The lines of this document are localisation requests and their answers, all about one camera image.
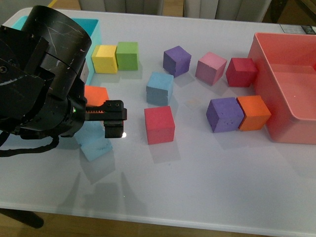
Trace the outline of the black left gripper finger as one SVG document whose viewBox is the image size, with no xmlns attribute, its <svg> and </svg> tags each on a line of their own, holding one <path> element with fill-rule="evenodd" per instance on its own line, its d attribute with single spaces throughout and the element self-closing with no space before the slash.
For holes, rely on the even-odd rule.
<svg viewBox="0 0 316 237">
<path fill-rule="evenodd" d="M 103 122 L 105 138 L 121 138 L 123 135 L 122 120 L 106 120 Z"/>
</svg>

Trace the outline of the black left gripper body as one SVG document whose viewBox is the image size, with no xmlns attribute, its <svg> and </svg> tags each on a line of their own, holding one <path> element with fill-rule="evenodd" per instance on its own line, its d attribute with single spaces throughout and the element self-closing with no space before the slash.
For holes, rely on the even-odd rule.
<svg viewBox="0 0 316 237">
<path fill-rule="evenodd" d="M 121 100 L 107 100 L 101 106 L 87 106 L 86 100 L 67 97 L 65 101 L 47 98 L 41 108 L 25 115 L 15 132 L 23 139 L 73 137 L 86 121 L 127 120 Z"/>
</svg>

